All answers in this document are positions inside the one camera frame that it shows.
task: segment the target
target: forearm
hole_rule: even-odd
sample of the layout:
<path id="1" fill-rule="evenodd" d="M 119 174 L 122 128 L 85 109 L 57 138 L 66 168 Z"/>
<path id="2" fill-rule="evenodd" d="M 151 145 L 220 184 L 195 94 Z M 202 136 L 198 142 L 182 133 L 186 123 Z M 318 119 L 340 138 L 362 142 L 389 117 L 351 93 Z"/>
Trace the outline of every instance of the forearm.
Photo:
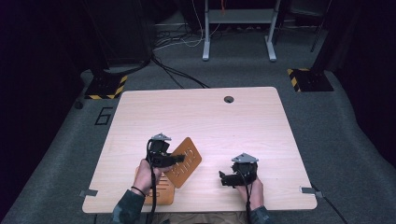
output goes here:
<path id="1" fill-rule="evenodd" d="M 250 212 L 250 221 L 252 224 L 272 224 L 273 221 L 268 215 L 264 206 L 260 206 Z"/>
<path id="2" fill-rule="evenodd" d="M 111 224 L 133 224 L 139 219 L 145 197 L 139 193 L 126 190 L 114 207 Z"/>

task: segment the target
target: gray carpet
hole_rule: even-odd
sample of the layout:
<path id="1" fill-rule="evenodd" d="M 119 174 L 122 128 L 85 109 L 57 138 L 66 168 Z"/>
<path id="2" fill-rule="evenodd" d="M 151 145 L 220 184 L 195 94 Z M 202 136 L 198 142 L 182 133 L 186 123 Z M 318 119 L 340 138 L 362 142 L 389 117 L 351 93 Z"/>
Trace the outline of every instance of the gray carpet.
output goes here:
<path id="1" fill-rule="evenodd" d="M 203 42 L 197 47 L 178 44 L 154 52 L 164 64 L 211 88 L 277 88 L 311 182 L 348 223 L 394 223 L 396 171 L 359 128 L 337 78 L 326 72 L 334 87 L 331 92 L 295 92 L 291 86 L 287 69 L 313 64 L 323 37 L 310 53 L 313 40 L 312 33 L 285 30 L 276 45 L 275 63 L 269 62 L 263 34 L 258 32 L 214 38 L 209 62 L 202 61 Z M 88 87 L 92 75 L 87 71 L 81 77 Z M 186 89 L 200 88 L 189 79 L 175 78 Z M 179 86 L 154 63 L 129 75 L 124 87 L 125 91 L 165 89 Z M 112 118 L 119 99 L 84 100 L 83 93 L 84 107 L 70 109 L 2 223 L 93 223 L 93 215 L 82 212 L 83 198 L 78 194 L 90 185 L 110 126 L 94 125 L 96 119 L 103 107 L 112 107 L 106 110 Z M 276 223 L 343 223 L 320 198 L 312 211 L 272 211 L 271 216 Z M 109 214 L 100 214 L 97 223 L 107 223 L 108 218 Z"/>

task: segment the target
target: dark background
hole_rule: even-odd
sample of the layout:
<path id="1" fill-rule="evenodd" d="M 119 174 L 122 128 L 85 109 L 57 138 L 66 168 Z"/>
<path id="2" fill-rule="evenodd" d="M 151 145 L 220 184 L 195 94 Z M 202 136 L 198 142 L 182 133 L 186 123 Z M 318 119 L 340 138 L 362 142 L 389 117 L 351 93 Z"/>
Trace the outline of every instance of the dark background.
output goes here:
<path id="1" fill-rule="evenodd" d="M 347 30 L 334 28 L 340 24 L 328 25 L 329 33 L 333 29 L 338 38 L 319 56 L 322 63 L 345 58 L 333 71 L 346 90 L 361 129 L 396 166 L 395 3 L 366 0 L 345 8 L 345 2 L 355 2 L 334 2 L 332 11 L 343 12 L 336 16 L 361 11 L 350 32 L 350 44 L 340 43 Z M 101 70 L 108 64 L 82 1 L 3 0 L 0 25 L 3 218 L 81 94 L 81 72 Z M 340 55 L 336 51 L 339 48 L 345 54 Z"/>

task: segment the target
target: person's right hand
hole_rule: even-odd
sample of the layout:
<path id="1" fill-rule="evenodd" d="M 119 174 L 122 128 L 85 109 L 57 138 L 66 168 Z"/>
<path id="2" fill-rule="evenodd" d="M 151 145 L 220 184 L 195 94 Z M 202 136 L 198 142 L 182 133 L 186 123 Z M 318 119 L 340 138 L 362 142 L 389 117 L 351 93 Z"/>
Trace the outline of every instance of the person's right hand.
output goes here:
<path id="1" fill-rule="evenodd" d="M 156 184 L 159 183 L 161 174 L 163 172 L 170 171 L 171 169 L 172 166 L 164 167 L 164 168 L 154 167 L 153 171 L 155 174 Z M 151 170 L 149 168 L 149 163 L 145 159 L 142 159 L 140 161 L 139 170 L 137 171 L 133 186 L 142 190 L 145 195 L 149 194 L 149 190 L 151 188 Z M 131 189 L 131 191 L 136 194 L 141 194 L 140 191 L 136 189 Z"/>
<path id="2" fill-rule="evenodd" d="M 253 183 L 247 185 L 247 189 L 245 186 L 235 186 L 238 189 L 239 194 L 242 199 L 246 203 L 248 201 L 247 189 L 250 192 L 250 209 L 253 211 L 254 209 L 261 207 L 264 205 L 264 189 L 263 184 L 257 176 L 256 180 Z"/>

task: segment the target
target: bracelet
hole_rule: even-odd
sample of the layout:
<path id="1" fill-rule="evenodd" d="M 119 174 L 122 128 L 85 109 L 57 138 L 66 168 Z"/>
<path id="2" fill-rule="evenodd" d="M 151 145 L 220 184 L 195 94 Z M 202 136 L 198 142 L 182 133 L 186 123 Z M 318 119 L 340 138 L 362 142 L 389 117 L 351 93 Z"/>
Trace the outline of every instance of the bracelet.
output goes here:
<path id="1" fill-rule="evenodd" d="M 137 188 L 135 186 L 131 186 L 131 189 L 137 189 L 142 194 L 142 196 L 144 196 L 144 197 L 147 196 L 145 193 L 143 193 L 143 191 L 141 189 L 139 189 L 139 188 Z"/>

